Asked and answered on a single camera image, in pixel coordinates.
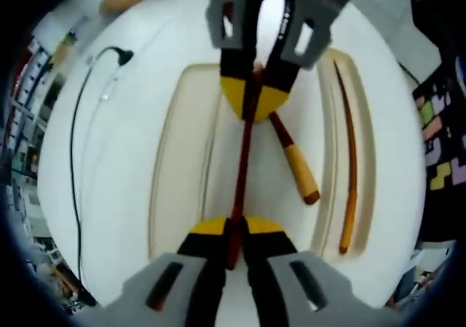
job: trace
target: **white table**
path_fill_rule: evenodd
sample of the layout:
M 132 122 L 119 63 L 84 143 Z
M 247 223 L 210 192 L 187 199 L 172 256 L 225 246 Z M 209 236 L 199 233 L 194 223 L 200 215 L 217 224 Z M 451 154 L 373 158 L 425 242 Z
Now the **white table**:
M 102 304 L 115 299 L 122 283 L 148 264 L 152 173 L 171 95 L 187 65 L 219 59 L 205 23 L 207 3 L 151 0 L 126 12 L 77 61 L 50 117 L 39 165 L 39 199 L 57 247 L 76 272 L 68 142 L 85 60 L 109 45 L 135 51 L 135 58 L 121 69 L 116 55 L 104 55 L 76 119 L 74 166 L 84 283 Z M 262 7 L 258 34 L 266 45 L 273 42 L 270 30 L 278 28 L 282 10 L 281 0 L 266 0 Z M 332 47 L 353 58 L 368 95 L 377 169 L 367 248 L 356 262 L 336 268 L 352 281 L 356 296 L 379 307 L 403 274 L 418 234 L 425 180 L 422 137 L 403 74 L 374 27 L 349 4 L 332 31 Z M 266 45 L 259 47 L 260 58 Z M 104 93 L 110 98 L 101 102 Z M 172 247 L 161 243 L 158 250 Z

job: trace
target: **beige tray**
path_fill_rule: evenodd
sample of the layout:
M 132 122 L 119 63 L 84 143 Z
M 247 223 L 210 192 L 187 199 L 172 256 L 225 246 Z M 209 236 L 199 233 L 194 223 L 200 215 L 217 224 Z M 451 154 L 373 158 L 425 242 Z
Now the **beige tray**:
M 347 200 L 348 143 L 334 60 L 338 62 L 352 110 L 358 156 L 356 222 L 345 256 L 340 256 L 338 249 Z M 323 107 L 322 119 L 314 122 L 325 125 L 320 139 L 325 148 L 324 166 L 312 165 L 314 161 L 308 160 L 311 170 L 322 173 L 316 176 L 321 201 L 312 207 L 304 205 L 272 125 L 264 122 L 253 129 L 245 212 L 280 222 L 299 250 L 311 249 L 327 261 L 347 260 L 363 252 L 371 227 L 375 195 L 371 117 L 357 69 L 344 53 L 327 51 L 311 82 L 309 92 L 301 90 L 301 97 L 295 95 L 294 100 L 308 109 L 312 106 L 315 112 L 320 105 Z M 312 101 L 319 89 L 321 103 L 320 98 Z M 281 109 L 282 118 L 298 143 L 301 124 L 287 105 Z M 150 259 L 177 251 L 189 230 L 203 218 L 230 214 L 242 126 L 221 95 L 218 66 L 188 67 L 174 93 L 157 152 L 149 211 Z M 266 186 L 273 192 L 267 193 Z M 296 233 L 309 227 L 310 237 Z

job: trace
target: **tabletop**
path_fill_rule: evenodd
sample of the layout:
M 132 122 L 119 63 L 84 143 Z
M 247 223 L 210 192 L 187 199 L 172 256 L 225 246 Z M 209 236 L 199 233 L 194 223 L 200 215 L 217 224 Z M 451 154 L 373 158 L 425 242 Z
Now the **tabletop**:
M 109 45 L 135 52 L 121 68 L 116 55 L 103 56 L 76 118 L 74 169 L 82 220 L 83 283 L 101 304 L 114 300 L 123 282 L 149 262 L 153 172 L 173 92 L 187 66 L 219 60 L 205 22 L 207 5 L 208 0 L 149 0 L 124 13 L 78 59 L 52 111 L 39 164 L 39 200 L 57 247 L 77 272 L 68 145 L 74 105 L 89 56 Z M 283 0 L 264 2 L 258 25 L 259 41 L 264 41 L 259 58 L 266 59 L 282 12 Z M 352 4 L 332 25 L 332 37 L 331 46 L 349 54 L 358 67 L 373 120 L 377 170 L 367 248 L 358 260 L 337 262 L 334 267 L 351 280 L 357 297 L 380 307 L 403 274 L 422 219 L 425 171 L 419 119 L 396 59 Z M 300 81 L 312 81 L 312 73 L 302 71 Z M 301 149 L 307 154 L 307 147 Z M 315 154 L 321 150 L 310 149 Z M 291 236 L 299 250 L 306 249 L 307 237 L 300 232 Z M 178 242 L 177 237 L 160 243 L 157 254 L 176 251 Z M 247 285 L 238 275 L 230 273 L 227 285 L 230 280 Z M 253 311 L 250 305 L 245 309 Z

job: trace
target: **brush handle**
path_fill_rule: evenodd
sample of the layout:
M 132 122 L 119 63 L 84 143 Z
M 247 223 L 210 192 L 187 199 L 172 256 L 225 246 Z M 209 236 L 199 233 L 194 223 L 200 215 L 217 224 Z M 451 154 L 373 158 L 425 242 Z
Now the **brush handle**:
M 280 140 L 283 150 L 285 151 L 291 170 L 293 171 L 299 194 L 303 197 L 307 205 L 313 205 L 320 199 L 319 188 L 317 187 L 317 183 L 315 182 L 314 176 L 304 156 L 294 143 L 281 119 L 278 117 L 278 114 L 272 112 L 269 118 L 278 136 L 278 140 Z

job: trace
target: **black cable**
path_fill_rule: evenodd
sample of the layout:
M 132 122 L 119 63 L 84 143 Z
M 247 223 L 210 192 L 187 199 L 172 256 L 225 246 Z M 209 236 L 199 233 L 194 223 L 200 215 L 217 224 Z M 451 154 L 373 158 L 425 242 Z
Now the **black cable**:
M 398 65 L 400 65 L 403 71 L 405 71 L 408 74 L 408 76 L 410 76 L 413 79 L 413 81 L 416 82 L 418 86 L 421 85 L 421 82 L 400 61 L 398 61 Z
M 95 57 L 93 64 L 89 67 L 86 77 L 82 82 L 81 89 L 79 90 L 78 98 L 76 100 L 76 105 L 73 112 L 73 120 L 71 121 L 71 134 L 70 134 L 70 177 L 71 177 L 71 194 L 73 196 L 73 207 L 74 207 L 74 216 L 76 218 L 76 227 L 78 231 L 78 248 L 77 248 L 77 257 L 78 257 L 78 279 L 81 281 L 81 252 L 82 252 L 82 233 L 81 233 L 81 221 L 79 220 L 78 206 L 76 204 L 76 190 L 74 186 L 74 167 L 73 167 L 73 140 L 74 140 L 74 124 L 76 122 L 76 114 L 78 112 L 79 103 L 81 101 L 82 93 L 86 87 L 87 81 L 94 70 L 95 64 L 99 61 L 100 57 L 105 54 L 108 50 L 113 50 L 118 54 L 118 65 L 126 65 L 131 58 L 134 56 L 134 53 L 130 50 L 122 50 L 118 47 L 107 47 L 100 51 Z

